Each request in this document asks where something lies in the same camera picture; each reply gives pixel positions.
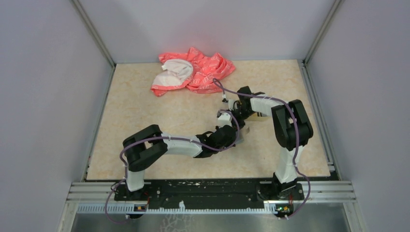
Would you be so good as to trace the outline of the cream oval card tray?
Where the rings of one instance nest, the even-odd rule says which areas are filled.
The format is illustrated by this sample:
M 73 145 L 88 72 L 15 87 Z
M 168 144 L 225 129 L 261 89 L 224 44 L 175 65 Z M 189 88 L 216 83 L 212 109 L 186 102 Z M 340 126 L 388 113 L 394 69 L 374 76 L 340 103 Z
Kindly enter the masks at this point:
M 266 121 L 269 120 L 271 116 L 265 115 L 260 112 L 255 112 L 247 118 L 247 121 Z

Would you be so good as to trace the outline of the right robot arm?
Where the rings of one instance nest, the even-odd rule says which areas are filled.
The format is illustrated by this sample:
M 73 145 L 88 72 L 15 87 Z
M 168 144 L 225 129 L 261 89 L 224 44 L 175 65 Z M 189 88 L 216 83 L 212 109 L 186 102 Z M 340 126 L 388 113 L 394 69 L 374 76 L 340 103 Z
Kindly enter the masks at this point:
M 274 172 L 273 195 L 285 199 L 296 185 L 299 157 L 314 131 L 301 100 L 289 102 L 271 98 L 262 92 L 252 93 L 248 86 L 240 88 L 236 95 L 239 103 L 233 103 L 237 120 L 244 121 L 254 113 L 261 113 L 273 120 L 275 137 L 281 146 L 279 165 Z

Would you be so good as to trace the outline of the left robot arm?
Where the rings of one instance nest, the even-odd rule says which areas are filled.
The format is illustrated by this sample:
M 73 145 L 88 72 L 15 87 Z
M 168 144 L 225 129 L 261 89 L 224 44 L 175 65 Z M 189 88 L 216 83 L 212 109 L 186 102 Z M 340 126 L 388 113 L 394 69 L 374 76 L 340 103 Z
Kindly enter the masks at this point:
M 126 194 L 139 200 L 145 193 L 145 169 L 164 155 L 184 155 L 196 159 L 209 158 L 235 146 L 240 138 L 236 126 L 224 125 L 192 137 L 175 137 L 153 124 L 126 138 L 120 159 L 127 168 Z

